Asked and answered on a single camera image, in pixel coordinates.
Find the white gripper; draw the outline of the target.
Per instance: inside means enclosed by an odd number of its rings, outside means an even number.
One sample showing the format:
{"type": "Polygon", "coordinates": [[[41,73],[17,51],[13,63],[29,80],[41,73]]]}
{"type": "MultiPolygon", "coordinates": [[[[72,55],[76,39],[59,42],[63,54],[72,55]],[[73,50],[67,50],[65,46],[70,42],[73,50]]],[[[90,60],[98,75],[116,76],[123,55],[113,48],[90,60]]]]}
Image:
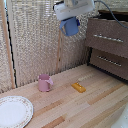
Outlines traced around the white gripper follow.
{"type": "Polygon", "coordinates": [[[62,0],[54,5],[59,21],[92,11],[94,0],[62,0]]]}

